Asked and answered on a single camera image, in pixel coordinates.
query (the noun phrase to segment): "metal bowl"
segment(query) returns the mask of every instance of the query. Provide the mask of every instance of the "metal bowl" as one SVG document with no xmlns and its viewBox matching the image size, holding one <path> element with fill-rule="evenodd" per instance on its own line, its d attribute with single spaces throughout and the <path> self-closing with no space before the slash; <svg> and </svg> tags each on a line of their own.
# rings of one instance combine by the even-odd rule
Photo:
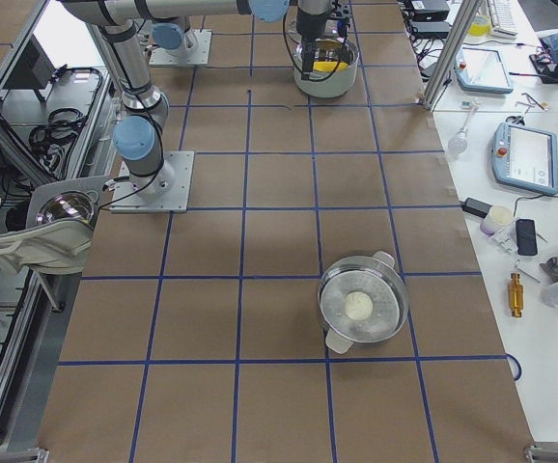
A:
<svg viewBox="0 0 558 463">
<path fill-rule="evenodd" d="M 58 219 L 79 219 L 89 224 L 95 215 L 95 203 L 80 191 L 67 191 L 47 201 L 37 214 L 36 224 L 44 225 Z"/>
<path fill-rule="evenodd" d="M 408 300 L 391 262 L 390 256 L 376 253 L 372 258 L 353 256 L 332 264 L 318 292 L 324 328 L 352 343 L 380 342 L 397 334 L 407 318 Z M 367 319 L 351 319 L 344 310 L 347 296 L 354 291 L 371 298 L 373 312 Z"/>
</svg>

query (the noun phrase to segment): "electronic equipment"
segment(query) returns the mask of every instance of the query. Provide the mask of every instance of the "electronic equipment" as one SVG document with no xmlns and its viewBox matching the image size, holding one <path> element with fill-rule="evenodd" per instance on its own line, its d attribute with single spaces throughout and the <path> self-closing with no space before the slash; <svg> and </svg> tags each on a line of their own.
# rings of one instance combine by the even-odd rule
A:
<svg viewBox="0 0 558 463">
<path fill-rule="evenodd" d="M 517 219 L 515 221 L 517 237 L 517 253 L 520 256 L 535 256 L 537 249 L 537 232 L 532 219 Z"/>
<path fill-rule="evenodd" d="M 511 0 L 487 0 L 491 29 L 489 34 L 504 39 L 514 39 L 517 36 L 517 26 L 511 13 Z"/>
<path fill-rule="evenodd" d="M 500 183 L 548 196 L 556 195 L 556 135 L 538 128 L 501 123 L 493 136 L 491 167 Z"/>
<path fill-rule="evenodd" d="M 415 39 L 444 40 L 451 32 L 451 26 L 446 21 L 410 21 L 412 34 Z"/>
<path fill-rule="evenodd" d="M 450 12 L 445 0 L 404 0 L 413 21 L 444 21 Z"/>
<path fill-rule="evenodd" d="M 455 59 L 460 87 L 471 92 L 509 94 L 513 81 L 500 52 L 489 48 L 462 47 Z"/>
<path fill-rule="evenodd" d="M 15 63 L 4 85 L 5 90 L 42 90 L 47 87 L 54 72 L 47 54 L 33 35 Z"/>
<path fill-rule="evenodd" d="M 466 198 L 465 201 L 460 202 L 461 210 L 468 214 L 476 215 L 485 219 L 491 209 L 491 204 L 483 203 L 482 201 L 475 200 L 474 198 Z"/>
</svg>

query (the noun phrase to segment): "yellow object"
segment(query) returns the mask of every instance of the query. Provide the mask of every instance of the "yellow object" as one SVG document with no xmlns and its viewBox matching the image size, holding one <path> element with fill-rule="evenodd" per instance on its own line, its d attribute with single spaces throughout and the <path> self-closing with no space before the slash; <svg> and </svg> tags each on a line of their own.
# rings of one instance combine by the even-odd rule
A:
<svg viewBox="0 0 558 463">
<path fill-rule="evenodd" d="M 337 67 L 336 61 L 316 61 L 314 63 L 314 70 L 318 72 L 332 72 L 333 69 Z M 337 67 L 337 70 L 344 70 L 348 67 L 348 63 L 341 62 Z"/>
<path fill-rule="evenodd" d="M 511 274 L 511 282 L 509 283 L 509 307 L 511 315 L 515 318 L 521 317 L 523 311 L 523 285 L 519 282 L 519 274 Z"/>
<path fill-rule="evenodd" d="M 483 36 L 489 32 L 489 18 L 486 16 L 474 16 L 472 25 L 468 29 L 468 34 L 471 36 Z"/>
</svg>

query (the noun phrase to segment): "steel pot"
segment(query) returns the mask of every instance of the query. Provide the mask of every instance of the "steel pot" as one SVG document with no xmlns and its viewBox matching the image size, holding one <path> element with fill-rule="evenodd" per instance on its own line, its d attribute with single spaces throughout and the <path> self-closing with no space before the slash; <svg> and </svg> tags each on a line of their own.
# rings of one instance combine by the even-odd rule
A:
<svg viewBox="0 0 558 463">
<path fill-rule="evenodd" d="M 318 302 L 326 345 L 338 354 L 355 343 L 388 340 L 407 318 L 407 289 L 392 256 L 353 256 L 333 263 L 322 275 Z"/>
</svg>

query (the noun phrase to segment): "black device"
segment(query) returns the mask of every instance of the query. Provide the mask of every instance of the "black device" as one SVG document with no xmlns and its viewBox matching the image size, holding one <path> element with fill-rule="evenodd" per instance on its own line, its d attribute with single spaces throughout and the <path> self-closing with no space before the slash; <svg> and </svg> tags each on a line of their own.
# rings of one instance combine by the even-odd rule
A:
<svg viewBox="0 0 558 463">
<path fill-rule="evenodd" d="M 35 36 L 24 47 L 15 63 L 11 75 L 4 85 L 5 90 L 42 90 L 47 87 L 54 72 L 47 53 Z"/>
<path fill-rule="evenodd" d="M 415 39 L 444 40 L 451 32 L 451 26 L 446 21 L 410 21 L 412 34 Z"/>
<path fill-rule="evenodd" d="M 475 200 L 474 198 L 466 198 L 461 202 L 461 209 L 468 214 L 476 215 L 485 219 L 491 209 L 491 204 L 483 203 L 482 201 Z"/>
<path fill-rule="evenodd" d="M 445 0 L 404 0 L 413 21 L 444 21 L 450 12 Z"/>
<path fill-rule="evenodd" d="M 517 253 L 520 256 L 535 256 L 537 254 L 537 232 L 534 220 L 517 219 L 515 222 L 517 235 Z"/>
</svg>

